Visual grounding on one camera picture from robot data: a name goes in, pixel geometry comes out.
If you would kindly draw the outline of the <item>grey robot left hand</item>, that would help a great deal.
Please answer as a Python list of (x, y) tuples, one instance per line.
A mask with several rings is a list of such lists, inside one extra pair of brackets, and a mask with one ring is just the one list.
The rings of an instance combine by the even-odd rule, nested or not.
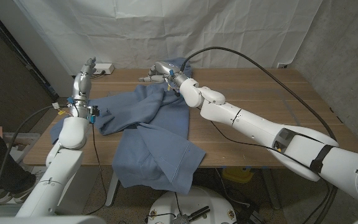
[(96, 57), (89, 58), (74, 79), (72, 96), (68, 100), (70, 113), (74, 117), (88, 117), (91, 76), (96, 71), (95, 65)]

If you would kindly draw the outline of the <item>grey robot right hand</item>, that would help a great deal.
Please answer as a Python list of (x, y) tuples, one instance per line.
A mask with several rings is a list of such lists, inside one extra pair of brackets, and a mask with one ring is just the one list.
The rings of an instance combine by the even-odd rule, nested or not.
[(173, 84), (176, 87), (181, 87), (181, 84), (187, 80), (188, 77), (175, 66), (168, 62), (155, 62), (150, 68), (146, 77), (139, 78), (139, 82), (152, 82), (161, 84), (163, 82)]

